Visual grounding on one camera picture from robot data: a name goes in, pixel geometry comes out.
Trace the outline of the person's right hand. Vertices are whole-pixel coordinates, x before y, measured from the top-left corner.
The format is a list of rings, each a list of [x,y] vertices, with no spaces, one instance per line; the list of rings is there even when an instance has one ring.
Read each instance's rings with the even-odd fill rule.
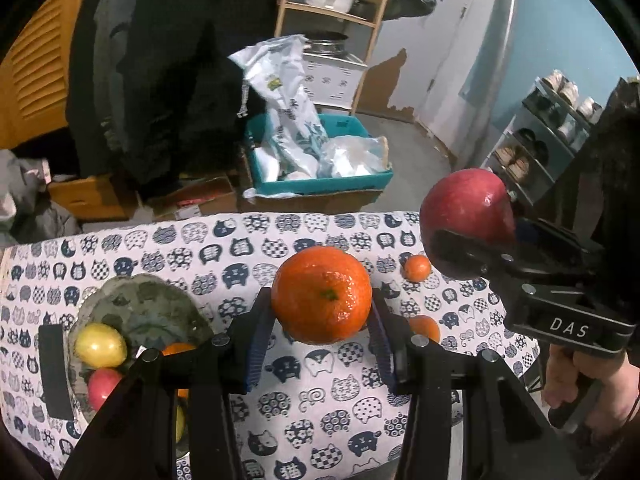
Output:
[[[638,413],[639,369],[626,353],[613,359],[601,359],[582,352],[550,344],[546,384],[542,398],[550,408],[573,403],[578,397],[578,376],[600,380],[602,391],[585,423],[593,437],[614,434]]]

